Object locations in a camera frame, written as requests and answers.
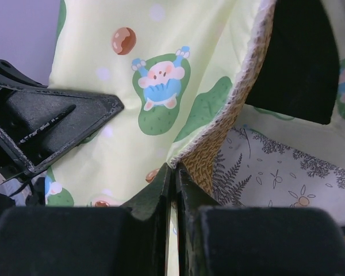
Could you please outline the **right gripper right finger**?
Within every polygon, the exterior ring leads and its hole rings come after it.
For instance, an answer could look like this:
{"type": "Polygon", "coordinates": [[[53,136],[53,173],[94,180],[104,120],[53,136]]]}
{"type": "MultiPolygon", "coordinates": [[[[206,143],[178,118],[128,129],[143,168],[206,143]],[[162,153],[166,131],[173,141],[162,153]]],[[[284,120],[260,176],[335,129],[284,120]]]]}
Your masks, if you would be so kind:
{"type": "Polygon", "coordinates": [[[345,238],[315,208],[229,208],[175,169],[180,275],[345,275],[345,238]]]}

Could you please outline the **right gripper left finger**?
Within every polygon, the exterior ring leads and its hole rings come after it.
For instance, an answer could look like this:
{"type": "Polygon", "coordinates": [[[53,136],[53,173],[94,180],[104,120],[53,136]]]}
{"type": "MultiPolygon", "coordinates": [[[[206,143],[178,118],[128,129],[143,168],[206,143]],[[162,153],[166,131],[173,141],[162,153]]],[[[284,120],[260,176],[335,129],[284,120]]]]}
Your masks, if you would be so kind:
{"type": "Polygon", "coordinates": [[[166,275],[171,174],[119,207],[6,210],[0,275],[166,275]]]}

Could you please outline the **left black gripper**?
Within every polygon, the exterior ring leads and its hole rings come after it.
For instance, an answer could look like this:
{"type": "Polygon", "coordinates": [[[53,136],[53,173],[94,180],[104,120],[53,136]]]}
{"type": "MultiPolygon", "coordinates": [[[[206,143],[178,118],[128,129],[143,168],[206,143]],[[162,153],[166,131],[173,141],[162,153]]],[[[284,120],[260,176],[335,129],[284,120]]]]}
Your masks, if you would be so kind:
{"type": "Polygon", "coordinates": [[[0,59],[0,185],[46,170],[123,109],[115,95],[47,89],[0,59]]]}

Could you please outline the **avocado print cushion mat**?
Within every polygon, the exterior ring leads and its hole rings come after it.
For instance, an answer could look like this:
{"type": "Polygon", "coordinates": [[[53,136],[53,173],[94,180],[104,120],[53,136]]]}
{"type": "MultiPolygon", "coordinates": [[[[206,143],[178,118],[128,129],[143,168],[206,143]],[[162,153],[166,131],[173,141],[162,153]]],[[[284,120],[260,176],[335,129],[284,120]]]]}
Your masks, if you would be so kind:
{"type": "Polygon", "coordinates": [[[49,87],[113,94],[124,110],[48,169],[45,203],[120,205],[164,163],[183,163],[211,194],[274,10],[274,1],[61,1],[49,87]]]}

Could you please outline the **green avocado pet tent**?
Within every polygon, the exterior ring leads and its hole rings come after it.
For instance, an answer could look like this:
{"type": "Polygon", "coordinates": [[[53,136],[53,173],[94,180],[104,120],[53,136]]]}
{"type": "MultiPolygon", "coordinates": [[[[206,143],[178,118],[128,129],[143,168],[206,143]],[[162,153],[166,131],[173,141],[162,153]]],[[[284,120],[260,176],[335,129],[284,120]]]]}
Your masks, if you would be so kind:
{"type": "Polygon", "coordinates": [[[236,125],[325,158],[345,156],[345,1],[278,1],[236,125]]]}

